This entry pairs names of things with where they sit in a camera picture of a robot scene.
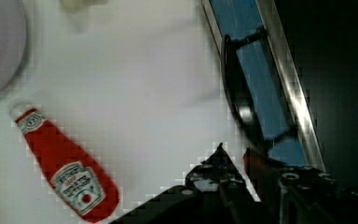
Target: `bottle cap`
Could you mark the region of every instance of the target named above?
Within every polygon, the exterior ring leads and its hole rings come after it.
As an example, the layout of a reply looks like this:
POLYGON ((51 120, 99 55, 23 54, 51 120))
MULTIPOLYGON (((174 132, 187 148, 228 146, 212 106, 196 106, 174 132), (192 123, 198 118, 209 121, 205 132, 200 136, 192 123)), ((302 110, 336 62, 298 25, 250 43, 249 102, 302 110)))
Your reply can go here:
POLYGON ((21 117, 25 112, 28 110, 36 108, 35 105, 30 103, 21 102, 18 104, 15 104, 13 108, 10 110, 10 116, 13 120, 18 119, 21 117))

